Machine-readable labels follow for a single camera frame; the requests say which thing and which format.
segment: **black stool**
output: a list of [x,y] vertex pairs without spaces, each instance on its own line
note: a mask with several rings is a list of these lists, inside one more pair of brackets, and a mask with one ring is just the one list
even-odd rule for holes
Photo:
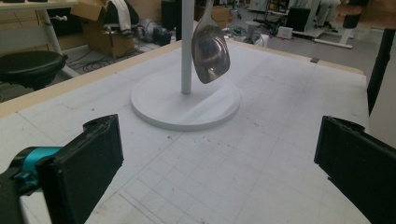
[[66,57],[52,51],[35,50],[0,57],[0,81],[17,83],[34,91],[51,83],[65,65]]

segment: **metal spoon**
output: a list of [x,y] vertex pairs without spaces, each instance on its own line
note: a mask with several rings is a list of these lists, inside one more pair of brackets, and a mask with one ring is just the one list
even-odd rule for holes
[[224,34],[212,20],[213,0],[206,0],[204,16],[198,22],[191,41],[192,61],[198,78],[209,83],[230,68],[230,54]]

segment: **white pedestal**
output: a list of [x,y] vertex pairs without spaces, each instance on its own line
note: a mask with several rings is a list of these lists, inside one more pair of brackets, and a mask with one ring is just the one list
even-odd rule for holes
[[142,120],[173,131],[201,131],[231,119],[240,94],[224,77],[202,84],[192,78],[191,94],[180,93],[180,74],[154,74],[136,84],[131,94],[134,112]]

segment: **white stand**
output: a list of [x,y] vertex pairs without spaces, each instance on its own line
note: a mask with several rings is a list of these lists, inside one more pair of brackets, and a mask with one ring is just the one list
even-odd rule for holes
[[164,71],[143,79],[131,93],[139,118],[173,131],[213,128],[233,118],[240,103],[238,89],[224,77],[208,84],[202,84],[196,74],[191,78],[193,8],[193,1],[183,1],[181,92],[180,74]]

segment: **workbench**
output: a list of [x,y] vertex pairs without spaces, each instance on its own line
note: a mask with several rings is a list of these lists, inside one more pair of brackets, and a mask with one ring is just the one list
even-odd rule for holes
[[[369,223],[314,164],[322,116],[369,132],[360,70],[230,41],[231,68],[216,81],[239,90],[237,114],[175,132],[140,119],[131,92],[144,78],[180,73],[180,46],[0,104],[0,170],[26,147],[64,146],[83,123],[118,114],[124,163],[87,223]],[[30,223],[50,223],[41,193],[22,203]]]

